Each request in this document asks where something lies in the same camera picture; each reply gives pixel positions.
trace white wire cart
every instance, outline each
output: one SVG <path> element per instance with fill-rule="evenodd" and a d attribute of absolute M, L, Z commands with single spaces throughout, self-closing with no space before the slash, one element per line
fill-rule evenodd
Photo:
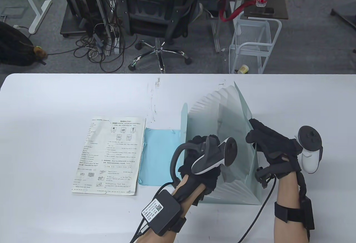
<path fill-rule="evenodd" d="M 282 23 L 278 19 L 241 19 L 243 13 L 236 18 L 235 32 L 229 49 L 229 72 L 237 73 L 242 65 L 247 65 L 248 73 L 262 74 L 281 32 Z M 270 22 L 273 21 L 278 24 L 278 28 L 272 41 Z"/>

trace gray floor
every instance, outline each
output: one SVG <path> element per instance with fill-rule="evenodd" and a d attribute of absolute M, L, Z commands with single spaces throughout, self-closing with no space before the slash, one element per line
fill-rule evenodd
<path fill-rule="evenodd" d="M 48 15 L 38 32 L 31 36 L 31 40 L 48 53 L 73 49 L 76 40 L 64 39 L 60 35 L 66 1 L 52 1 Z M 337 17 L 330 16 L 333 6 L 348 1 L 353 0 L 287 0 L 290 19 L 283 21 L 280 37 L 265 73 L 355 73 L 356 55 L 352 53 L 352 49 L 356 47 L 356 31 Z M 27 0 L 0 0 L 0 9 L 4 6 L 29 5 Z M 29 8 L 23 19 L 9 19 L 7 23 L 28 27 L 33 18 L 34 13 Z M 221 48 L 228 49 L 231 38 L 231 27 L 224 24 L 220 34 Z M 129 44 L 134 37 L 126 39 Z M 228 73 L 228 51 L 219 54 L 215 52 L 210 23 L 204 17 L 191 24 L 188 38 L 177 39 L 174 47 L 183 48 L 194 61 L 187 66 L 181 58 L 165 55 L 168 73 Z M 118 73 L 132 73 L 127 65 L 137 54 L 138 51 L 133 47 L 126 50 L 123 67 Z M 114 69 L 121 64 L 121 59 L 119 60 L 106 64 L 105 68 Z M 72 53 L 50 56 L 46 62 L 45 66 L 35 64 L 28 68 L 1 65 L 0 85 L 7 75 L 19 72 L 102 73 L 98 64 L 90 63 L 86 58 L 77 59 Z M 135 73 L 159 73 L 156 57 L 151 56 L 140 61 Z"/>

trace worksheet paper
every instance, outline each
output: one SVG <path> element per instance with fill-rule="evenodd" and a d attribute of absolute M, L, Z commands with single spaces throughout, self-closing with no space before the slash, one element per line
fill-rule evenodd
<path fill-rule="evenodd" d="M 92 120 L 72 193 L 132 196 L 136 192 L 146 120 Z"/>

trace device label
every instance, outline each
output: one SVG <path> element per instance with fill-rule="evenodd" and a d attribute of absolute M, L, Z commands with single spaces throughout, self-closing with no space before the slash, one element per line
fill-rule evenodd
<path fill-rule="evenodd" d="M 149 223 L 156 217 L 159 212 L 163 210 L 162 204 L 155 198 L 143 211 L 142 216 Z"/>

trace hand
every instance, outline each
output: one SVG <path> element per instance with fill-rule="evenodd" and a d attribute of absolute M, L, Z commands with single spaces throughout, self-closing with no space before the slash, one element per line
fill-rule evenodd
<path fill-rule="evenodd" d="M 193 140 L 188 141 L 188 143 L 201 144 L 206 141 L 206 137 L 207 136 L 203 136 L 203 137 L 195 136 Z M 216 135 L 210 135 L 210 137 L 215 138 L 217 140 L 217 144 L 220 145 L 220 141 Z M 198 153 L 195 150 L 187 150 L 187 156 L 184 160 L 183 166 L 181 166 L 178 169 L 178 172 L 181 173 L 182 178 L 186 174 L 188 174 L 189 177 L 192 177 L 197 182 L 204 184 L 206 186 L 206 192 L 204 194 L 207 195 L 210 194 L 215 189 L 217 178 L 219 177 L 221 171 L 220 171 L 220 167 L 216 167 L 200 175 L 193 174 L 192 165 L 202 155 L 203 154 Z"/>
<path fill-rule="evenodd" d="M 289 139 L 277 133 L 256 119 L 250 119 L 249 122 L 253 130 L 247 134 L 246 142 L 253 143 L 257 151 L 263 152 L 269 164 L 289 162 L 292 171 L 301 171 L 298 154 L 302 152 L 303 148 L 295 139 Z M 277 178 L 281 178 L 287 174 L 281 173 L 276 176 Z"/>

